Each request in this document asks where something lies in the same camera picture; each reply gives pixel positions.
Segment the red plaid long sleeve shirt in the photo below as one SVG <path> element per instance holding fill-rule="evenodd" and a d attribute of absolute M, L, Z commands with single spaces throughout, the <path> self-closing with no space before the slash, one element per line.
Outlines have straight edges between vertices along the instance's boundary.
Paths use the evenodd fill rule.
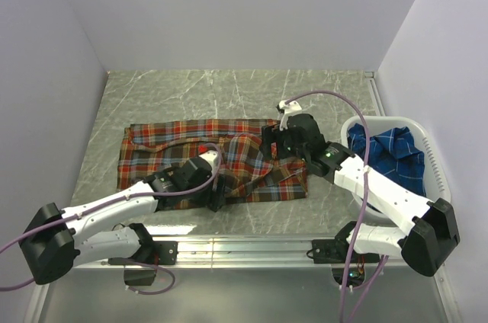
<path fill-rule="evenodd" d="M 222 187 L 216 203 L 169 200 L 164 209 L 216 209 L 220 204 L 290 201 L 307 197 L 307 170 L 297 158 L 270 159 L 260 150 L 262 128 L 273 119 L 177 120 L 136 123 L 124 130 L 117 163 L 117 190 L 125 190 L 157 171 L 174 174 L 189 159 L 205 159 L 216 174 L 211 189 Z"/>

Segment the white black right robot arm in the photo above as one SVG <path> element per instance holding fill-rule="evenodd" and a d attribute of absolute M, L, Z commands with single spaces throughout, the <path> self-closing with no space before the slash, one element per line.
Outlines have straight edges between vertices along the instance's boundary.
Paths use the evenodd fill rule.
<path fill-rule="evenodd" d="M 376 262 L 386 255 L 403 259 L 415 272 L 432 277 L 461 239 L 454 208 L 401 187 L 337 142 L 328 142 L 313 117 L 297 114 L 280 124 L 262 127 L 260 150 L 265 159 L 295 157 L 307 170 L 367 202 L 393 224 L 372 226 L 349 222 L 325 245 L 313 242 L 315 263 Z"/>

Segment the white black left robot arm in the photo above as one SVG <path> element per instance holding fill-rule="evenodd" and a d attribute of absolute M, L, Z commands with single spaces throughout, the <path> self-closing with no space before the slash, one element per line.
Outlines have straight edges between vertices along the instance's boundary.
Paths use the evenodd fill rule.
<path fill-rule="evenodd" d="M 34 282 L 52 283 L 73 267 L 107 258 L 153 262 L 157 248 L 143 224 L 119 231 L 113 226 L 172 209 L 182 201 L 217 211 L 224 202 L 220 164 L 219 153 L 207 151 L 109 197 L 65 209 L 55 203 L 42 206 L 28 224 L 26 238 L 19 242 Z"/>

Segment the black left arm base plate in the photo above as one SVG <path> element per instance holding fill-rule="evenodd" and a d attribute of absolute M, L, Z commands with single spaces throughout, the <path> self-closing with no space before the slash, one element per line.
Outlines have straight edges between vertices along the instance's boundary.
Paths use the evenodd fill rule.
<path fill-rule="evenodd" d="M 108 256 L 109 264 L 122 264 L 124 261 L 171 266 L 176 263 L 178 243 L 176 241 L 156 241 L 140 244 L 138 241 L 124 245 Z"/>

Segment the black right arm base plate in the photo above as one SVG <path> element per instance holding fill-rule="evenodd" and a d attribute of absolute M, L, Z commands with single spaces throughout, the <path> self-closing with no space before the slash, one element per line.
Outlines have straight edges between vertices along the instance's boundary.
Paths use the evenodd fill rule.
<path fill-rule="evenodd" d="M 335 239 L 313 239 L 312 248 L 306 252 L 306 256 L 315 264 L 344 264 L 348 252 L 348 243 Z M 377 263 L 379 254 L 358 254 L 353 251 L 351 263 Z"/>

